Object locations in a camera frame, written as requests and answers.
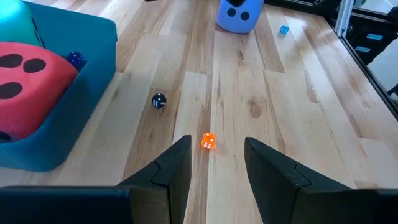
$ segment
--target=black die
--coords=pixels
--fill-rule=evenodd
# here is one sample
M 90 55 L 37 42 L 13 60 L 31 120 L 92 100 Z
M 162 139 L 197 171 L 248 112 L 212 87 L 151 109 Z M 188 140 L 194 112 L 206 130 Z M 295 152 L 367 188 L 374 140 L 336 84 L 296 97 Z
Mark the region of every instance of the black die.
M 166 96 L 164 96 L 161 93 L 156 93 L 154 97 L 152 97 L 152 104 L 156 108 L 162 108 L 164 105 L 166 105 Z

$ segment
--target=blue die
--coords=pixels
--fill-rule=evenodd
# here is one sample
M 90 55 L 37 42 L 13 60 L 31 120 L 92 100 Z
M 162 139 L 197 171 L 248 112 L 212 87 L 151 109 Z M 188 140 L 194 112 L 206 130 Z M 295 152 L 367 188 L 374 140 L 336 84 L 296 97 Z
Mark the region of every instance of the blue die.
M 83 56 L 79 52 L 70 52 L 68 55 L 68 61 L 74 67 L 78 68 L 83 63 Z
M 288 31 L 289 31 L 289 26 L 288 25 L 283 25 L 282 27 L 280 27 L 280 33 L 281 34 L 287 34 L 288 33 Z
M 221 0 L 217 24 L 224 30 L 247 34 L 256 26 L 264 0 Z

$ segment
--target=metal frame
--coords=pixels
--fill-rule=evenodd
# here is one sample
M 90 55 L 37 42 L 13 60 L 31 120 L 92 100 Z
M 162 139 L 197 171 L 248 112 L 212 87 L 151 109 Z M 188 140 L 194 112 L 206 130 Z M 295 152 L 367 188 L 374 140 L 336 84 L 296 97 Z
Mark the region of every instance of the metal frame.
M 387 90 L 380 84 L 379 80 L 372 74 L 368 69 L 368 66 L 362 61 L 355 49 L 351 46 L 345 37 L 340 37 L 341 42 L 347 48 L 349 54 L 353 57 L 354 61 L 358 64 L 359 68 L 364 73 L 365 77 L 369 80 L 369 83 L 373 86 L 375 91 L 379 94 L 381 100 L 386 104 L 392 115 L 398 121 L 398 105 L 395 104 L 387 94 Z
M 351 17 L 351 12 L 353 11 L 353 6 L 354 0 L 342 0 L 341 2 L 335 26 L 335 32 L 338 37 L 346 36 L 349 19 Z

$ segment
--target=green object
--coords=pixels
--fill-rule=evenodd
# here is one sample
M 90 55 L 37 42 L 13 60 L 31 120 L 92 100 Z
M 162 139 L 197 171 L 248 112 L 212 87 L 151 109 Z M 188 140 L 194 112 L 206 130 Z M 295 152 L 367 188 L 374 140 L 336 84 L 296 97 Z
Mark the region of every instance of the green object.
M 0 42 L 43 47 L 29 8 L 20 0 L 0 0 Z

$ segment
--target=teal plastic bin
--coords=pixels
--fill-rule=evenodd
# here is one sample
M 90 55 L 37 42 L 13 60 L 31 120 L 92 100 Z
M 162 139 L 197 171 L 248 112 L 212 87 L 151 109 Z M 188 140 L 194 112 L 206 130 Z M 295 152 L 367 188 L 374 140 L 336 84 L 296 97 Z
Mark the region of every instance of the teal plastic bin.
M 116 70 L 116 24 L 108 19 L 26 2 L 46 49 L 86 61 L 41 127 L 0 144 L 0 167 L 48 171 L 65 161 Z

